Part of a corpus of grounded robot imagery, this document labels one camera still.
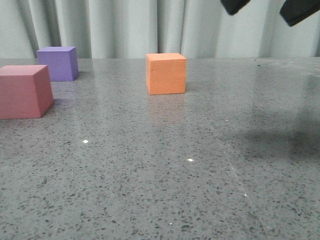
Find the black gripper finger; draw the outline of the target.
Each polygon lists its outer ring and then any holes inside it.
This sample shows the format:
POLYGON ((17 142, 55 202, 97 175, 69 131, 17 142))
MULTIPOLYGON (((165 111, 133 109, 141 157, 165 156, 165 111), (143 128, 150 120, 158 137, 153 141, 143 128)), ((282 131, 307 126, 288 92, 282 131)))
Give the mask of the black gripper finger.
POLYGON ((320 0, 286 0, 280 15, 290 26, 294 26, 320 10, 320 0))
POLYGON ((220 2, 229 15, 235 15, 240 9, 247 5, 250 0, 221 0, 220 2))

